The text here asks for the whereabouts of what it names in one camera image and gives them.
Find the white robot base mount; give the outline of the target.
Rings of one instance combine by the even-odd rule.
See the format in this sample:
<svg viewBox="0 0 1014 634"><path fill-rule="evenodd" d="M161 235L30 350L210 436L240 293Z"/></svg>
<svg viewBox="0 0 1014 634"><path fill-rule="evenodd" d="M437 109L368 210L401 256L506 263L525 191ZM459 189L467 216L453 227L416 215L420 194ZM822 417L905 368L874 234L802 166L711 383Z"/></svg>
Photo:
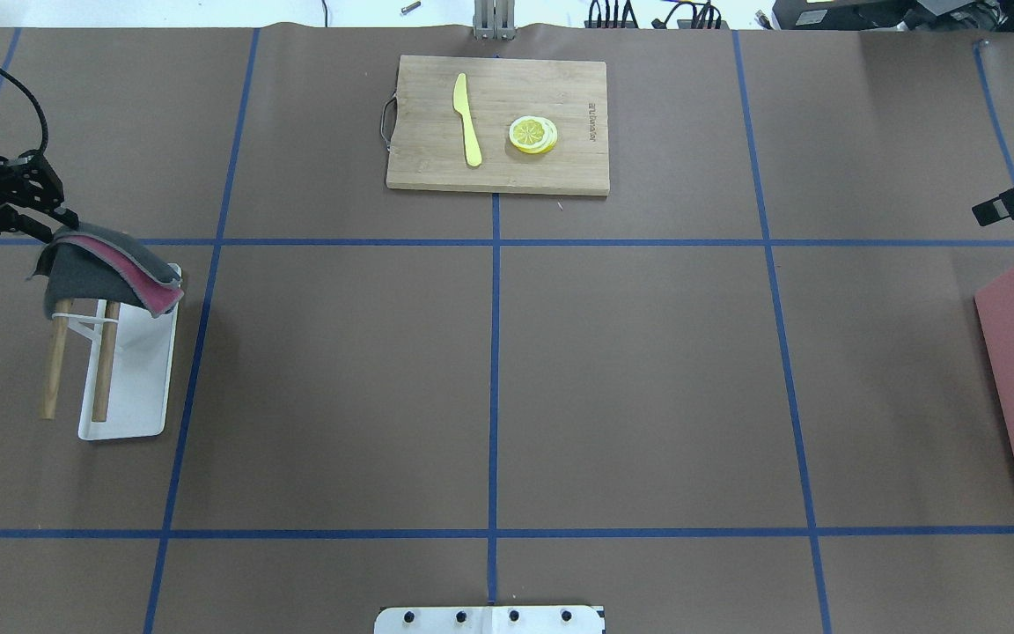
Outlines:
<svg viewBox="0 0 1014 634"><path fill-rule="evenodd" d="M374 633L605 633L604 609L588 605L391 607Z"/></svg>

